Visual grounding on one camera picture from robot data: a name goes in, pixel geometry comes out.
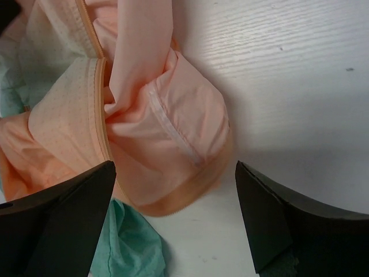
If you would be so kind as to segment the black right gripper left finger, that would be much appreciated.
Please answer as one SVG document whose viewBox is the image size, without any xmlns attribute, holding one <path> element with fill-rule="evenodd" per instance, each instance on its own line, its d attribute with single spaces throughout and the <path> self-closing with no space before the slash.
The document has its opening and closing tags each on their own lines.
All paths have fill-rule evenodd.
<svg viewBox="0 0 369 277">
<path fill-rule="evenodd" d="M 115 183 L 112 161 L 1 204 L 1 276 L 88 276 Z"/>
</svg>

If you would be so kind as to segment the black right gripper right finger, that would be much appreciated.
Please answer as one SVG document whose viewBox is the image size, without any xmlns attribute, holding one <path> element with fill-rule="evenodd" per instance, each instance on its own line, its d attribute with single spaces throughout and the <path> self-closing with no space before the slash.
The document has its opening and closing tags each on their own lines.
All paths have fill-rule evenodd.
<svg viewBox="0 0 369 277">
<path fill-rule="evenodd" d="M 367 276 L 368 215 L 285 187 L 243 162 L 236 188 L 259 276 Z"/>
</svg>

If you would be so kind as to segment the peach and teal jacket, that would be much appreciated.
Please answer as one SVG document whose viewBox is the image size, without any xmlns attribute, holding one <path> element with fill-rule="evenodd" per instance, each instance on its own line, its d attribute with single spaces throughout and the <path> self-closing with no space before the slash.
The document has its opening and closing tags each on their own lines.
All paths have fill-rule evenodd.
<svg viewBox="0 0 369 277">
<path fill-rule="evenodd" d="M 103 161 L 116 181 L 90 276 L 163 276 L 145 216 L 178 212 L 231 155 L 222 94 L 180 53 L 171 1 L 2 1 L 1 189 L 47 189 Z"/>
</svg>

